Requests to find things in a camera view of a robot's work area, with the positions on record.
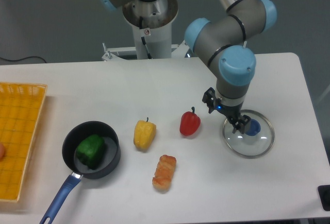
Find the white table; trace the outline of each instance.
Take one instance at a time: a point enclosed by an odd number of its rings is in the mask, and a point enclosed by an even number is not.
[[[1,223],[39,223],[65,178],[61,148],[76,125],[100,120],[114,128],[122,151],[110,175],[83,179],[53,223],[197,223],[330,216],[317,187],[330,167],[299,59],[257,55],[243,108],[275,129],[268,154],[244,159],[222,139],[225,117],[208,114],[202,96],[216,84],[198,59],[83,62],[0,67],[0,81],[48,84],[35,147],[19,203],[0,203]],[[179,132],[192,106],[201,118],[192,139]],[[133,145],[134,127],[149,117],[157,134],[147,153]],[[159,157],[177,158],[172,187],[152,186]]]

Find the pan handle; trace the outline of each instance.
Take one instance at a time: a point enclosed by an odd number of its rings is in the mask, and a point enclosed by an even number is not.
[[[45,215],[40,221],[40,224],[44,224],[45,221],[49,218],[48,224],[51,224],[57,215],[58,211],[62,207],[65,199],[67,198],[70,191],[81,181],[82,175],[78,175],[76,173],[72,173],[67,177],[64,181],[62,187],[56,194],[53,202],[49,206],[48,210],[46,211]]]

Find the yellow basket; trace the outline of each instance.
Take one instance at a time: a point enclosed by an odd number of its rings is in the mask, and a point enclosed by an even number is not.
[[[47,85],[0,82],[0,201],[17,202]]]

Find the cable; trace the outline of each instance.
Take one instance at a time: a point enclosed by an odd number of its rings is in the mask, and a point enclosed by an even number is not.
[[[140,16],[140,20],[139,20],[139,29],[141,30],[142,29],[142,22],[143,22],[143,17]],[[141,40],[142,40],[142,44],[144,45],[144,48],[146,50],[146,54],[148,56],[148,59],[152,59],[153,57],[151,56],[149,50],[148,50],[148,47],[146,45],[146,41],[145,41],[145,38],[144,36],[141,37]]]
[[[16,60],[10,60],[10,59],[6,59],[6,58],[2,58],[2,57],[0,57],[1,60],[8,61],[8,62],[18,62],[18,61],[23,61],[23,60],[25,60],[25,59],[29,59],[29,58],[39,58],[39,59],[41,59],[44,63],[47,63],[47,61],[46,61],[45,59],[43,59],[42,57],[39,57],[39,56],[30,56],[30,57],[25,57],[25,58],[16,59]]]

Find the frying pan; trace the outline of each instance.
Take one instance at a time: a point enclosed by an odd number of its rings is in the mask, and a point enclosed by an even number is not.
[[[105,141],[105,153],[102,161],[95,170],[89,169],[80,163],[75,152],[78,145],[90,135],[97,134]],[[64,140],[62,147],[64,162],[72,170],[62,187],[56,194],[40,224],[52,223],[62,204],[70,191],[81,181],[82,177],[87,179],[99,179],[111,173],[119,163],[120,147],[117,134],[105,123],[99,121],[88,121],[73,128]]]

